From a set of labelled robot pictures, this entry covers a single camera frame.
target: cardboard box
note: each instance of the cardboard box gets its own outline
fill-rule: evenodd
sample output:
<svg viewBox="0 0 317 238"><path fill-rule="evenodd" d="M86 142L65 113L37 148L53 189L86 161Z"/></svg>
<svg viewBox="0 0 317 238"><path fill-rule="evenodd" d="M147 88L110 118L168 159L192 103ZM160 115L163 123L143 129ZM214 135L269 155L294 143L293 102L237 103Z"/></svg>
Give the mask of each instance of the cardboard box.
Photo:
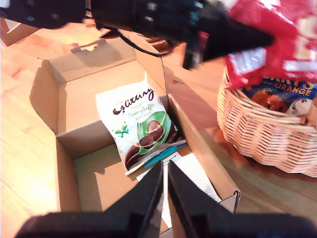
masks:
<svg viewBox="0 0 317 238"><path fill-rule="evenodd" d="M142 48L155 49L131 34ZM186 140L181 154L193 152L214 185L222 204L234 211L240 192L209 146L171 95L166 95L163 65L121 39L98 40L91 51L77 48L44 60L37 71L30 101L56 135L56 190L60 211L102 211L137 183L136 171L125 176L113 138L100 121L95 95L140 82L144 71ZM161 231L167 227L163 223Z"/></svg>

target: wooden table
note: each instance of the wooden table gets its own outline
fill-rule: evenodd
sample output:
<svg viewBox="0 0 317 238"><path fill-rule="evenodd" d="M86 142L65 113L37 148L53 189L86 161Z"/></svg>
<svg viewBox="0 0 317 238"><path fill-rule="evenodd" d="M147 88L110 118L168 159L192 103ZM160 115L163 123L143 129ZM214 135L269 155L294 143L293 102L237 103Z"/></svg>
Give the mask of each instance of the wooden table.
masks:
<svg viewBox="0 0 317 238"><path fill-rule="evenodd" d="M39 30L1 52L1 237L13 237L31 215L56 210L55 136L33 110L29 95L44 59L70 51L101 33L91 22ZM184 45L164 57L174 95L242 192L238 212L285 212L317 224L317 179L291 175L241 156L217 126L217 92L224 63L183 69Z"/></svg>

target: red candy bag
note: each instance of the red candy bag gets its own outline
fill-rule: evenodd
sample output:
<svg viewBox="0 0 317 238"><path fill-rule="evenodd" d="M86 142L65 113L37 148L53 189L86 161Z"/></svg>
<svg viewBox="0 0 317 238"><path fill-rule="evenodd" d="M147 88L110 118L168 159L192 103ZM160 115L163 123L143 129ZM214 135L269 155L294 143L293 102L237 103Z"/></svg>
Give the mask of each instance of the red candy bag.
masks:
<svg viewBox="0 0 317 238"><path fill-rule="evenodd" d="M317 82L316 0L238 0L230 17L275 37L272 46L226 57L232 87L269 75Z"/></svg>
<svg viewBox="0 0 317 238"><path fill-rule="evenodd" d="M317 16L315 1L290 1L286 13L299 31L295 37L277 37L267 53L263 75L317 82Z"/></svg>

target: cardboard flap handle hole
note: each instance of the cardboard flap handle hole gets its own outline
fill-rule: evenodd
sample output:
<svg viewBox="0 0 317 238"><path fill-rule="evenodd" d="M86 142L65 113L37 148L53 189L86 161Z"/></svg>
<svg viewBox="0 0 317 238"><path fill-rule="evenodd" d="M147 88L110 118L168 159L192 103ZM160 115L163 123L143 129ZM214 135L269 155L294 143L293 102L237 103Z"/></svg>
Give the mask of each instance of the cardboard flap handle hole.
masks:
<svg viewBox="0 0 317 238"><path fill-rule="evenodd" d="M79 52L83 52L83 53L88 53L93 51L96 47L103 45L106 43L105 39L98 39L96 41L93 41L89 44L86 45L82 45L82 46L76 46L74 48L71 49L72 53L79 53Z"/></svg>

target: wicker basket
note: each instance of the wicker basket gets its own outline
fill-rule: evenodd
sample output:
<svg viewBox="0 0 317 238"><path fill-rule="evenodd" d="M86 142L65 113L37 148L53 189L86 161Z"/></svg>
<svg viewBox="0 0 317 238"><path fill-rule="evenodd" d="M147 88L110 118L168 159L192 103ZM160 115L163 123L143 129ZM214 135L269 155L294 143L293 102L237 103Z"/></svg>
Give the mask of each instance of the wicker basket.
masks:
<svg viewBox="0 0 317 238"><path fill-rule="evenodd" d="M217 109L225 140L260 164L317 178L316 107L308 117L312 126L302 125L301 118L270 111L228 86L225 69Z"/></svg>

